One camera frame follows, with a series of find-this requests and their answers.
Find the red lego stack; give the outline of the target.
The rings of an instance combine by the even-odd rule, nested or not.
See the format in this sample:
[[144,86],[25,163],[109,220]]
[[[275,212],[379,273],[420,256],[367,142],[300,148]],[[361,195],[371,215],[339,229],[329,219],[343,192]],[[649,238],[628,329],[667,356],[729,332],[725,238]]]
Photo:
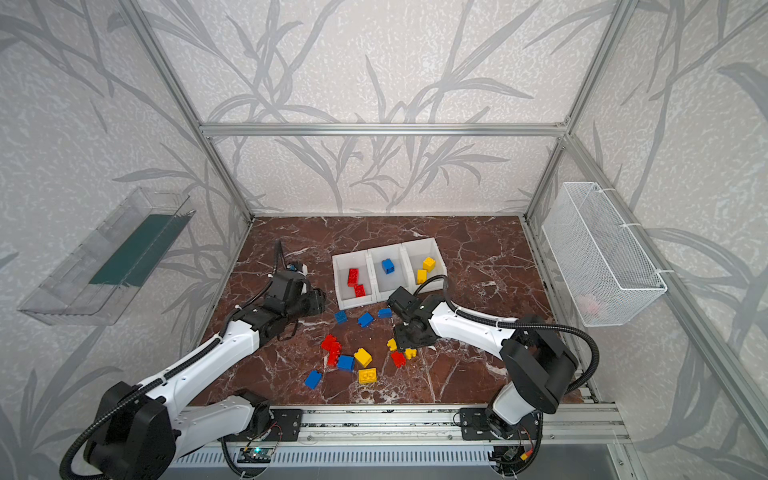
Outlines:
[[328,353],[327,364],[336,368],[342,351],[340,341],[333,335],[327,335],[321,343],[321,348]]

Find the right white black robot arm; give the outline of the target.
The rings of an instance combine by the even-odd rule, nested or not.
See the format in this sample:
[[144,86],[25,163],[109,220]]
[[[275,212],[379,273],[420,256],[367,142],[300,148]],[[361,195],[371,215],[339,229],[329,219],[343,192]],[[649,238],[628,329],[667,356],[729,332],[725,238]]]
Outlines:
[[535,315],[491,316],[462,308],[443,294],[421,299],[403,287],[389,296],[387,305],[401,319],[393,333],[402,350],[457,340],[504,363],[509,382],[486,407],[490,427],[500,438],[527,416],[554,414],[562,399],[587,383],[599,366],[599,347],[588,333]]

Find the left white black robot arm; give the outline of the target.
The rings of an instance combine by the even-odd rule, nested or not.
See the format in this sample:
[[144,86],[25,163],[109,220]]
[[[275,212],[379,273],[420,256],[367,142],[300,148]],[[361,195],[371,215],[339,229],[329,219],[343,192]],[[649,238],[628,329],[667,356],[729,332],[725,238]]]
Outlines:
[[178,458],[214,440],[269,434],[275,420],[267,399],[241,391],[190,409],[199,393],[244,358],[279,337],[286,326],[326,309],[327,295],[305,273],[279,270],[264,291],[228,319],[223,331],[136,385],[119,382],[99,404],[93,423],[64,454],[59,475],[76,479],[76,454],[96,479],[158,479]]

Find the middle white sorting bin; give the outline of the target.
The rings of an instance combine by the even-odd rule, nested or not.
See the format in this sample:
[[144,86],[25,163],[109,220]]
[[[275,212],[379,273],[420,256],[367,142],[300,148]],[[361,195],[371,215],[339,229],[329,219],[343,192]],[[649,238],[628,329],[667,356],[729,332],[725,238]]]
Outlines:
[[403,244],[375,247],[367,251],[367,256],[377,301],[387,300],[399,287],[409,292],[415,289],[411,262]]

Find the white sorting bin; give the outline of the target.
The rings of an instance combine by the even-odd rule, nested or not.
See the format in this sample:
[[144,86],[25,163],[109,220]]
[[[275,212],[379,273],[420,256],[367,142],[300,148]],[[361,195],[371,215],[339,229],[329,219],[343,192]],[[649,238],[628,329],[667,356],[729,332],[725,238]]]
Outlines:
[[447,267],[435,238],[423,238],[401,244],[406,259],[406,281],[413,293],[427,280],[446,275]]
[[409,292],[415,289],[411,262],[403,244],[375,247],[367,251],[367,256],[377,301],[387,300],[399,287]]
[[362,307],[377,301],[377,280],[367,250],[334,255],[332,266],[337,302],[341,310]]

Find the left white sorting bin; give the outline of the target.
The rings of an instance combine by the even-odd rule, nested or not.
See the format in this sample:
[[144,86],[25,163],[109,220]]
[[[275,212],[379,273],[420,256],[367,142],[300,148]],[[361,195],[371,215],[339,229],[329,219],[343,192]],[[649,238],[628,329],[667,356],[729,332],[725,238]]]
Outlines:
[[337,302],[341,310],[362,307],[377,301],[377,280],[367,250],[334,255],[332,266]]

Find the yellow lego front flat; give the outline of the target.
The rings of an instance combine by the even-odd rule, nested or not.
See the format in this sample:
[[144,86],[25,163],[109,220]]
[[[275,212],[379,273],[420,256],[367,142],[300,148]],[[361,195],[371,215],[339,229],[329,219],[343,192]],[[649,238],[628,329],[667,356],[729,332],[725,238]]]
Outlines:
[[375,383],[377,378],[377,370],[375,368],[361,369],[358,371],[358,381],[361,385]]

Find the right white sorting bin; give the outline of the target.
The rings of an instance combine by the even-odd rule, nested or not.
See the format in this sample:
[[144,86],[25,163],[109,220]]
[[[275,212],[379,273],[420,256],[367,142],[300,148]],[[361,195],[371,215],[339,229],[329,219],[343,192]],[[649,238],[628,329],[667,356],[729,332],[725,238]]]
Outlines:
[[447,267],[435,238],[423,238],[401,244],[406,259],[406,281],[413,293],[427,280],[446,275]]

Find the right controller board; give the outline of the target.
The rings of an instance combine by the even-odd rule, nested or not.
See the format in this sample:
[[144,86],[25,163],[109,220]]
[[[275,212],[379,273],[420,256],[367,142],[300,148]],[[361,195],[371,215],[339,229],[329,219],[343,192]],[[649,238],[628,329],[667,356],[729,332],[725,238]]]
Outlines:
[[519,473],[527,469],[534,457],[535,450],[533,448],[526,449],[522,446],[497,446],[489,454],[488,459],[491,466],[494,467],[498,473],[512,475],[513,473]]

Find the controller board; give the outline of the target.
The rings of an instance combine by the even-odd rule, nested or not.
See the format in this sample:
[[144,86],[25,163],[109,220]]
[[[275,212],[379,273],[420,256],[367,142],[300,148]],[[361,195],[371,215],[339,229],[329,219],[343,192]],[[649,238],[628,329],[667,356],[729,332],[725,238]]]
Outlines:
[[274,454],[274,447],[244,447],[239,449],[237,463],[242,465],[269,464]]
[[491,466],[494,467],[498,473],[512,475],[513,473],[519,473],[527,469],[534,457],[535,450],[533,448],[526,449],[522,446],[497,446],[489,454],[488,459]]

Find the left controller board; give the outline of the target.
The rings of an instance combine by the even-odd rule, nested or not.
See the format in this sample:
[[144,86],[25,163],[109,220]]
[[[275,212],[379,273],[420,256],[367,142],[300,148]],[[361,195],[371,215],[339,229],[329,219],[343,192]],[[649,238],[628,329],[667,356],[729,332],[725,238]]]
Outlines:
[[274,447],[244,447],[239,449],[237,463],[242,465],[269,464],[274,454]]

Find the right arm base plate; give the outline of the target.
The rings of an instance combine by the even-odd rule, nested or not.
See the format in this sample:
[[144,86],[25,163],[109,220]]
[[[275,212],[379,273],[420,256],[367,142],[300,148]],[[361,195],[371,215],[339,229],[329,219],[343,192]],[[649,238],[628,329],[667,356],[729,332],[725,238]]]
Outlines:
[[534,411],[524,416],[516,425],[502,424],[496,416],[489,421],[485,407],[460,408],[454,422],[465,441],[524,440],[533,441],[543,426],[542,415]]

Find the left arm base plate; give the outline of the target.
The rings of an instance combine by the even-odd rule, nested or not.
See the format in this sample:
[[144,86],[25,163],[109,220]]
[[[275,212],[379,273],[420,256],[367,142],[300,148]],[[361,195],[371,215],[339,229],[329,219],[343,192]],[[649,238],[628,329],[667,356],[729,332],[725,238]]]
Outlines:
[[303,410],[278,408],[256,412],[250,439],[258,442],[296,442],[301,429]]

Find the clear plastic wall tray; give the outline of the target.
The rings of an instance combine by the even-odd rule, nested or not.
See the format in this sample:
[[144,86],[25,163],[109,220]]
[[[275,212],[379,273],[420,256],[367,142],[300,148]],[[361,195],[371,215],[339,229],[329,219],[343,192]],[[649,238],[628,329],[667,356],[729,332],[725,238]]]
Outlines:
[[188,194],[134,189],[19,311],[51,326],[115,324],[195,213]]

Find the aluminium front rail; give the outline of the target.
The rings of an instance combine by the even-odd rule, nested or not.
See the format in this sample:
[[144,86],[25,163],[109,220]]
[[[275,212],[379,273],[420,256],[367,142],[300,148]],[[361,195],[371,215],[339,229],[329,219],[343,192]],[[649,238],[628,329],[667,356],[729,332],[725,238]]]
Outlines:
[[290,420],[285,406],[273,409],[280,421],[265,443],[288,446],[487,445],[528,446],[537,432],[544,444],[626,444],[631,441],[618,407],[610,403],[562,404],[539,423],[528,419],[521,432],[500,439],[480,425],[477,415],[463,416],[460,405],[377,404],[319,405],[302,408]]

